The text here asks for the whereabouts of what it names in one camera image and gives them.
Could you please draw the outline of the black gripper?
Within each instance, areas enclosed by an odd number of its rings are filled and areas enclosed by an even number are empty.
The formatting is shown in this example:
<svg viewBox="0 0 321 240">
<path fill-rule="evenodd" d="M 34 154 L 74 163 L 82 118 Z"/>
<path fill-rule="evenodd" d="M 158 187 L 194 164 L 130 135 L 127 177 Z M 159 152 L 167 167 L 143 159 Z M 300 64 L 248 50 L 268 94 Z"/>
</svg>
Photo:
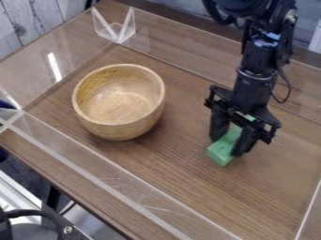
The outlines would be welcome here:
<svg viewBox="0 0 321 240">
<path fill-rule="evenodd" d="M 240 68 L 233 89 L 210 86 L 205 106 L 210 109 L 212 141 L 217 142 L 228 133 L 230 123 L 244 127 L 230 152 L 234 157 L 240 158 L 253 143 L 270 143 L 281 128 L 281 122 L 268 107 L 276 79 L 276 70 L 252 73 Z"/>
</svg>

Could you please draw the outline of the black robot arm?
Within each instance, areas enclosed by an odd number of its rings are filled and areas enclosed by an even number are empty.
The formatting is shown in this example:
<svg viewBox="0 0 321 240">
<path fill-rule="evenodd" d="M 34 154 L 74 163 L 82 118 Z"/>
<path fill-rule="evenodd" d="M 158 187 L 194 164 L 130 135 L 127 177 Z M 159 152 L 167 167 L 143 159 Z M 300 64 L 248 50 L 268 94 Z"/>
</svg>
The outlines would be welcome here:
<svg viewBox="0 0 321 240">
<path fill-rule="evenodd" d="M 230 154 L 248 153 L 258 142 L 270 143 L 281 122 L 269 110 L 276 82 L 286 77 L 282 66 L 292 59 L 297 23 L 296 0 L 202 0 L 212 18 L 222 25 L 242 25 L 242 61 L 233 89 L 210 87 L 210 139 L 218 142 L 230 125 L 241 127 Z"/>
</svg>

